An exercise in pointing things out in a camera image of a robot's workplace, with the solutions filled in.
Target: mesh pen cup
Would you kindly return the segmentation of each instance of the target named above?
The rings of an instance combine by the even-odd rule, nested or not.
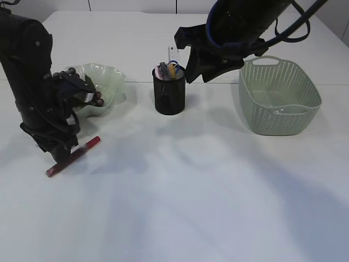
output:
[[[163,115],[176,115],[185,107],[185,76],[177,80],[160,80],[152,72],[154,82],[155,109]]]
[[[276,64],[261,64],[265,58]],[[261,135],[301,133],[322,104],[315,85],[299,65],[272,56],[246,61],[240,70],[239,96],[250,128]]]

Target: white wall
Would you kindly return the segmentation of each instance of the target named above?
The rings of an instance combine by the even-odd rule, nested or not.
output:
[[[22,0],[18,5],[6,7],[16,15],[33,18],[40,22],[59,10],[89,11],[88,0]]]
[[[92,11],[176,13],[176,0],[90,0]]]
[[[349,22],[349,0],[329,0],[316,16],[342,39]]]
[[[178,13],[208,14],[215,2],[216,0],[178,0]],[[305,9],[309,8],[314,2],[315,0],[297,0],[297,3]],[[289,7],[286,12],[296,13],[297,11],[293,7]]]
[[[176,13],[176,0],[90,0],[92,11],[142,11]],[[89,11],[88,0],[22,0],[10,8],[14,14],[41,22],[59,10]]]
[[[343,42],[349,47],[349,27],[345,31]]]

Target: robotic hand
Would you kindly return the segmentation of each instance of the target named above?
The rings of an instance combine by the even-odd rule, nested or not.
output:
[[[294,0],[218,0],[208,15],[206,24],[181,27],[175,35],[178,49],[191,46],[185,70],[188,83],[202,75],[204,82],[240,69],[249,55],[262,56],[269,47],[281,42],[295,43],[310,33],[309,18],[327,0],[317,0],[306,12]],[[292,4],[302,15],[290,28],[267,42],[260,36],[278,16]],[[308,33],[300,38],[288,38],[306,23]]]
[[[14,5],[19,1],[0,4]],[[218,0],[206,24],[181,27],[175,36],[179,49],[191,46],[185,71],[187,82],[193,82],[199,75],[204,82],[211,81],[241,68],[243,59],[249,55],[261,56],[281,41],[304,40],[310,32],[308,19],[326,1],[317,0],[304,12],[294,0]],[[275,29],[276,37],[265,42],[260,35],[290,4],[302,17],[281,34]],[[308,26],[307,35],[288,38],[304,23]],[[0,7],[0,32],[0,62],[23,119],[20,127],[44,152],[62,162],[78,144],[76,134],[80,125],[73,105],[77,100],[90,102],[95,89],[74,76],[73,68],[52,76],[52,35],[40,22]]]
[[[90,102],[95,88],[76,77],[74,68],[51,75],[52,35],[40,22],[0,8],[0,32],[0,62],[23,119],[20,127],[62,162],[78,145],[73,104]]]

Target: green glass bowl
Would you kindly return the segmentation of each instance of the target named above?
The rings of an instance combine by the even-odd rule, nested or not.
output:
[[[126,100],[125,94],[125,75],[115,67],[109,67],[102,64],[90,63],[72,66],[85,80],[85,75],[89,76],[97,91],[101,92],[104,106],[98,107],[93,105],[85,105],[83,107],[74,108],[79,118],[88,116],[101,116],[114,105],[120,104]]]

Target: basket handle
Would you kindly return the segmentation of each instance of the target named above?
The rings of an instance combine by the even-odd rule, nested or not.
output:
[[[276,60],[277,63],[276,64],[255,64],[254,62],[258,61],[258,60],[264,60],[264,59],[272,59],[272,60]],[[254,66],[259,67],[259,66],[277,66],[281,61],[283,61],[282,59],[276,57],[276,56],[261,56],[261,57],[256,57],[253,58],[251,60],[248,60],[247,62],[252,63]]]
[[[271,109],[272,113],[278,116],[301,116],[306,115],[316,108],[309,108],[304,105],[285,105],[278,106],[275,109]]]

